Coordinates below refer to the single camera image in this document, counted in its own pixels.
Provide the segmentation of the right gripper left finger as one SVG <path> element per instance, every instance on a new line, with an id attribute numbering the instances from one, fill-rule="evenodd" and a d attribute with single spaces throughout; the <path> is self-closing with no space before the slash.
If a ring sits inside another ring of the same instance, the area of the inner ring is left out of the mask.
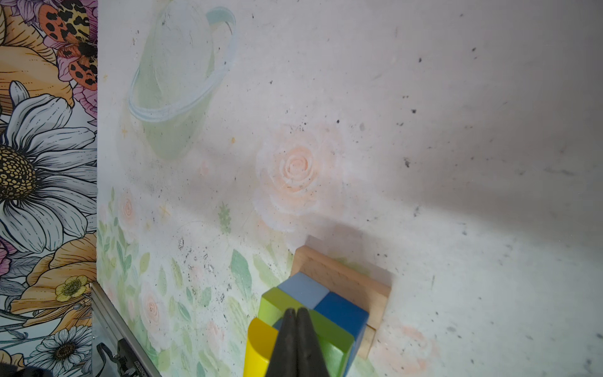
<path id="1" fill-rule="evenodd" d="M 281 320 L 273 354 L 266 377 L 296 377 L 297 375 L 297 322 L 296 311 L 289 308 Z"/>

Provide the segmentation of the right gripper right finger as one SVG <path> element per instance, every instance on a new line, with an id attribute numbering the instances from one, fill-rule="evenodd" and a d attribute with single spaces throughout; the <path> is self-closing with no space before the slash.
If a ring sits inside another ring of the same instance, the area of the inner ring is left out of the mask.
<path id="1" fill-rule="evenodd" d="M 297 376 L 329 377 L 310 312 L 300 308 L 296 313 Z"/>

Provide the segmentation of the dark green wooden cube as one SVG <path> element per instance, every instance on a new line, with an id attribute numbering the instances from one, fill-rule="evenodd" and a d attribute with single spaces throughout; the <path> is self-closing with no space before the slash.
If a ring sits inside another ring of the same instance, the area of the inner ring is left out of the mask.
<path id="1" fill-rule="evenodd" d="M 355 344 L 354 337 L 313 309 L 309 311 L 309 315 L 318 337 L 329 376 L 344 376 L 351 351 Z"/>

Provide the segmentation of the yellow wooden block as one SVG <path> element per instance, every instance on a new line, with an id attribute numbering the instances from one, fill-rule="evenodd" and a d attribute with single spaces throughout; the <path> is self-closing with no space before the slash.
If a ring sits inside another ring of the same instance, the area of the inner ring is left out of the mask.
<path id="1" fill-rule="evenodd" d="M 278 331 L 259 318 L 254 318 L 247 330 L 247 345 L 243 377 L 265 377 Z"/>

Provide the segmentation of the natural wood plank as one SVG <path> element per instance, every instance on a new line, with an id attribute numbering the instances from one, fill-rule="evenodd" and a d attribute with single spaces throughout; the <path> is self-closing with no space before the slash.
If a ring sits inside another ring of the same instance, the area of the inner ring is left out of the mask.
<path id="1" fill-rule="evenodd" d="M 291 275 L 296 273 L 304 273 L 367 311 L 367 326 L 375 331 L 379 330 L 389 301 L 390 286 L 352 270 L 308 246 L 301 246 L 295 251 Z"/>
<path id="2" fill-rule="evenodd" d="M 362 341 L 359 343 L 359 348 L 356 353 L 358 358 L 367 360 L 368 355 L 372 349 L 373 342 L 375 341 L 376 330 L 371 326 L 366 326 L 363 334 Z"/>

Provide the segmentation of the dark blue wooden cube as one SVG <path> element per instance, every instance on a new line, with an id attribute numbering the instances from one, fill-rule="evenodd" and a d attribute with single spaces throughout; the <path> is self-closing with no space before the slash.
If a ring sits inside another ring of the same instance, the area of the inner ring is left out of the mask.
<path id="1" fill-rule="evenodd" d="M 329 292 L 316 306 L 315 311 L 350 333 L 354 341 L 341 376 L 347 376 L 362 343 L 369 313 L 334 292 Z"/>

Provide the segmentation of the light blue wooden cube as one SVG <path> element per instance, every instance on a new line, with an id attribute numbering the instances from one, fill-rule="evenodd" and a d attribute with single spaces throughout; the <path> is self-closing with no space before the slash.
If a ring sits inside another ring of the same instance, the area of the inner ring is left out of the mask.
<path id="1" fill-rule="evenodd" d="M 278 288 L 308 309 L 315 309 L 330 290 L 304 273 L 296 273 Z"/>

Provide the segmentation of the lime green wooden cube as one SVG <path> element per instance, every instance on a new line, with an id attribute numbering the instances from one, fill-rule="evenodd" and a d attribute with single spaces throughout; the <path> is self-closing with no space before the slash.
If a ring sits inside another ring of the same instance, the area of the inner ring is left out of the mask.
<path id="1" fill-rule="evenodd" d="M 287 309 L 299 309 L 301 307 L 303 307 L 303 304 L 298 300 L 278 287 L 273 287 L 261 297 L 258 318 L 268 326 L 273 326 L 284 316 Z"/>

